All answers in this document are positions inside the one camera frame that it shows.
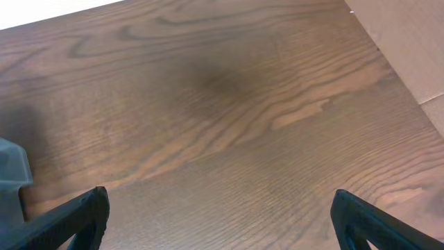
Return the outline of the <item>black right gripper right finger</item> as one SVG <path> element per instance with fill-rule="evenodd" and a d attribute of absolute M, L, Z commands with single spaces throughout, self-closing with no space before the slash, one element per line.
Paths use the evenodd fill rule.
<path fill-rule="evenodd" d="M 443 250 L 443 243 L 347 190 L 335 192 L 330 217 L 342 250 Z"/>

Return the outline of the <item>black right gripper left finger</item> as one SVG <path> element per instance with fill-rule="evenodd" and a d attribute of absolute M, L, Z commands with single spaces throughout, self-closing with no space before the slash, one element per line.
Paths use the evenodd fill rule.
<path fill-rule="evenodd" d="M 97 186 L 3 234 L 1 248 L 51 250 L 71 240 L 69 249 L 97 250 L 105 234 L 109 215 L 107 190 Z"/>

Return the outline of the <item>clear plastic storage bin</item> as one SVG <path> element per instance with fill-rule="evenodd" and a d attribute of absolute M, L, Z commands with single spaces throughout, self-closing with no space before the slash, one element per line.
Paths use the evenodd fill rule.
<path fill-rule="evenodd" d="M 1 138 L 1 233 L 24 223 L 19 190 L 32 184 L 26 151 Z"/>

